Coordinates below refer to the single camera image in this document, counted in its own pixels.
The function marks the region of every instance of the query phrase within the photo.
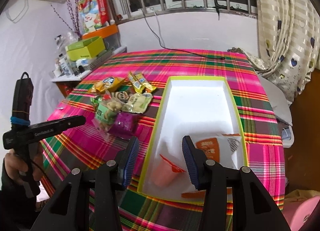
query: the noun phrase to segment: pillow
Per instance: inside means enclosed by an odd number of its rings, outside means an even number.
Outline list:
[[[278,87],[276,87],[276,85],[272,84],[265,78],[261,76],[258,76],[258,78],[268,96],[269,102],[276,117],[280,121],[283,121],[292,126],[291,112],[287,103],[287,99],[285,98],[283,92]]]

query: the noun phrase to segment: white wall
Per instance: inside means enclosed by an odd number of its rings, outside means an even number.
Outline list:
[[[3,12],[0,15],[0,160],[6,151],[2,144],[2,134],[10,130],[10,116],[15,82],[26,71],[33,85],[34,96],[30,110],[31,123],[45,121],[56,108],[62,94],[50,82],[49,72],[54,69],[57,57],[54,38],[68,30],[57,17],[50,3],[29,0],[29,10],[17,23],[9,21]],[[9,14],[16,17],[24,7],[24,0],[11,0]],[[70,21],[66,5],[54,4],[58,13]]]
[[[258,55],[257,20],[217,13],[191,12],[158,15],[162,38],[167,48],[226,51],[242,47]],[[148,17],[151,28],[159,36],[156,17]],[[161,49],[159,41],[144,19],[119,26],[121,43],[129,52]]]

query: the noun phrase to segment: candy wrapper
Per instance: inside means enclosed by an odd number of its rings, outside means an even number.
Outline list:
[[[111,125],[114,123],[116,115],[121,111],[124,102],[114,98],[107,92],[102,101],[99,103],[95,118],[104,124]]]
[[[145,89],[145,86],[143,86],[138,79],[132,74],[132,72],[129,72],[128,79],[131,82],[132,86],[134,87],[134,91],[137,93],[142,93],[142,91]]]
[[[143,76],[142,73],[138,73],[137,75],[135,75],[135,77],[137,78],[137,80],[143,85],[146,87],[146,91],[151,93],[153,91],[156,90],[156,87],[151,85],[147,80],[146,78]]]
[[[232,154],[241,147],[242,137],[240,135],[213,134],[212,137],[195,135],[192,137],[196,148],[204,151],[208,159],[220,163],[223,167],[235,169]]]
[[[89,93],[103,94],[108,90],[109,92],[115,92],[124,82],[124,78],[109,77],[94,84],[89,90]]]
[[[128,102],[130,98],[129,94],[126,91],[112,92],[111,96],[121,100],[124,103]]]
[[[232,194],[232,188],[228,187],[227,188],[227,195]],[[182,198],[187,198],[187,199],[204,199],[205,197],[205,190],[201,191],[193,191],[193,192],[185,192],[181,194]]]
[[[97,111],[98,105],[99,105],[99,103],[102,101],[102,98],[103,98],[102,95],[99,95],[99,96],[95,96],[95,97],[90,98],[91,103],[92,103],[92,106],[93,106],[93,108],[94,108],[95,111]]]
[[[120,112],[108,133],[123,139],[130,139],[136,129],[138,117],[135,114]]]
[[[135,93],[129,98],[128,103],[122,107],[122,111],[142,114],[146,111],[152,98],[151,93]]]

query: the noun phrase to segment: person's hand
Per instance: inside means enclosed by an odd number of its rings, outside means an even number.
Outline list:
[[[42,145],[38,143],[37,154],[32,160],[43,169],[43,157],[42,157]],[[43,173],[41,170],[33,165],[33,178],[35,181],[39,181],[42,178]],[[4,156],[4,167],[9,176],[14,182],[19,185],[23,184],[23,180],[20,178],[19,171],[27,172],[28,165],[17,155],[14,154],[14,150],[9,150]]]

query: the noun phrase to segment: sleeve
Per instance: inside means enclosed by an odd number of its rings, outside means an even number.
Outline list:
[[[36,197],[27,198],[24,187],[9,178],[4,161],[1,175],[0,203],[9,218],[15,223],[31,228],[36,220]]]
[[[2,191],[0,190],[0,230],[6,231],[19,231],[17,226],[11,220],[10,216],[7,214],[7,208],[3,205]]]

